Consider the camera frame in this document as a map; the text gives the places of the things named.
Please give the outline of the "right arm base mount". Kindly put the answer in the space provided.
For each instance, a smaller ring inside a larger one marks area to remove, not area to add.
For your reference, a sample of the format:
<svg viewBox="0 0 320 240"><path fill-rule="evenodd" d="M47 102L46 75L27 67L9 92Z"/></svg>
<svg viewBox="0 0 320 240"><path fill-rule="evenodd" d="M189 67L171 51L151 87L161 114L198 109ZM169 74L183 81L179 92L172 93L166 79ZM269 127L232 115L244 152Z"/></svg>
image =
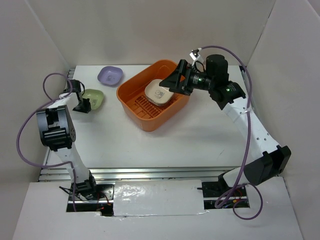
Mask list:
<svg viewBox="0 0 320 240"><path fill-rule="evenodd" d="M216 209L215 203L218 198L231 187L223 183L219 183L219 178L217 176L204 176L200 178L201 186L197 189L202 192L203 204L205 210ZM236 204L236 208L248 208L249 200L247 196L247 191L244 187L238 188L234 191L227 202L222 206L222 209L232 209Z"/></svg>

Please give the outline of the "green panda plate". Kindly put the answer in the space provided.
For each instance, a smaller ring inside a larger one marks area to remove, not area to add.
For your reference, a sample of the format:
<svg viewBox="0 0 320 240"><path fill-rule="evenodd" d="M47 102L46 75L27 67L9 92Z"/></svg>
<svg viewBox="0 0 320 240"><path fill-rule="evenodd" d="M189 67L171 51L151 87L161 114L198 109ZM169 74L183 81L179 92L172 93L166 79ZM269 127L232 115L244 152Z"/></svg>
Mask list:
<svg viewBox="0 0 320 240"><path fill-rule="evenodd" d="M93 111L100 108L105 98L104 93L97 89L86 89L82 92L82 97L84 99L89 99L91 110Z"/></svg>

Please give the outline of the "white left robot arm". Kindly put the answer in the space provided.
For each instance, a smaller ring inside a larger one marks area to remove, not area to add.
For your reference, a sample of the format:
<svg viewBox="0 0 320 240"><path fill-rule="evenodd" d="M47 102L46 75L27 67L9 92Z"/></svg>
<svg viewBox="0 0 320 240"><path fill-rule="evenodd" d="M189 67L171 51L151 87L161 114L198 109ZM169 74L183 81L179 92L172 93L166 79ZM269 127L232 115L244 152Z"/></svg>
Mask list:
<svg viewBox="0 0 320 240"><path fill-rule="evenodd" d="M36 111L36 119L42 144L55 152L61 162L72 163L67 167L75 184L71 191L75 191L79 199L93 200L99 193L99 187L76 149L76 130L70 115L70 110L84 114L91 111L90 100L83 97L84 91L83 83L72 79L59 100Z"/></svg>

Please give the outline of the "cream panda plate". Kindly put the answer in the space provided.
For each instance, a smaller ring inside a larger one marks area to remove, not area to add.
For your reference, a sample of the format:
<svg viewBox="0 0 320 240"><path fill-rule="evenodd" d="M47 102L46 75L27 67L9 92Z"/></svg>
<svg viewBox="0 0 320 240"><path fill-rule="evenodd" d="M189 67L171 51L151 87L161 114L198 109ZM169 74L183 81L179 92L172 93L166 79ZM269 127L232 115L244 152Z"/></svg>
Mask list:
<svg viewBox="0 0 320 240"><path fill-rule="evenodd" d="M161 79L154 79L144 89L146 99L159 107L166 105L174 95L167 88L159 86L161 81Z"/></svg>

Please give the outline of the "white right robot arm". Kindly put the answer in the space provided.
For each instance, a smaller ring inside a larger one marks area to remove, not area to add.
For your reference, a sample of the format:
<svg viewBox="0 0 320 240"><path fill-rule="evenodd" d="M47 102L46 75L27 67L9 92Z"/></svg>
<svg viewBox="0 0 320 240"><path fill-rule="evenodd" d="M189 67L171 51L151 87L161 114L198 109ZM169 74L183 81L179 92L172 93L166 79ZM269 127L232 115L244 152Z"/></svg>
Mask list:
<svg viewBox="0 0 320 240"><path fill-rule="evenodd" d="M159 86L170 92L189 96L193 90L203 90L232 120L246 140L244 158L252 157L240 167L218 176L217 187L223 196L229 196L235 185L261 183L281 174L292 152L281 146L266 130L259 118L247 105L249 96L241 86L229 80L228 61L223 55L212 54L206 58L204 71L181 59Z"/></svg>

